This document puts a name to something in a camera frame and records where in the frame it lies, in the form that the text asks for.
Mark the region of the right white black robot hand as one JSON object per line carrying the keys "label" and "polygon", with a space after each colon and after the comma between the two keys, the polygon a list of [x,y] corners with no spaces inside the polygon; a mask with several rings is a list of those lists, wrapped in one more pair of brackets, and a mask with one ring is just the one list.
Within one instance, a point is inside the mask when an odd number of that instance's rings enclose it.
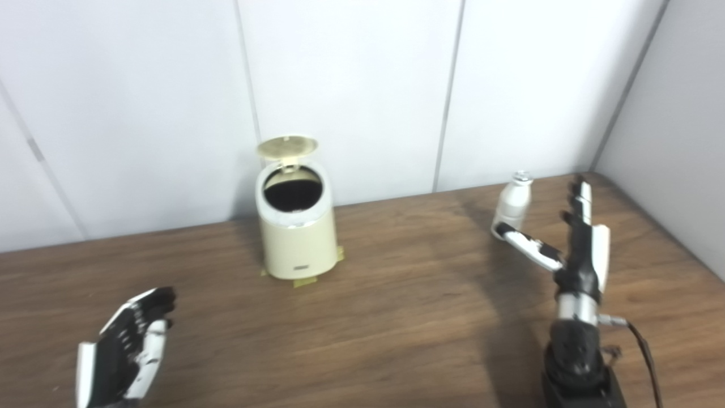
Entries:
{"label": "right white black robot hand", "polygon": [[552,272],[559,294],[583,294],[601,304],[608,279],[611,233],[606,225],[591,224],[592,202],[591,185],[582,174],[577,174],[569,185],[570,209],[560,214],[569,226],[569,252],[565,259],[556,248],[503,220],[494,222],[493,227],[497,236]]}

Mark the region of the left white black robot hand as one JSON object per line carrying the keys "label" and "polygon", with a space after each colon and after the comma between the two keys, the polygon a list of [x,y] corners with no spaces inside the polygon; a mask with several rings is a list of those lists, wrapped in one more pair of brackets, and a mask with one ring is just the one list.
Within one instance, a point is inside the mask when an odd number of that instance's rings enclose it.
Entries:
{"label": "left white black robot hand", "polygon": [[75,406],[140,405],[163,361],[176,297],[171,286],[138,294],[120,305],[96,342],[79,344]]}

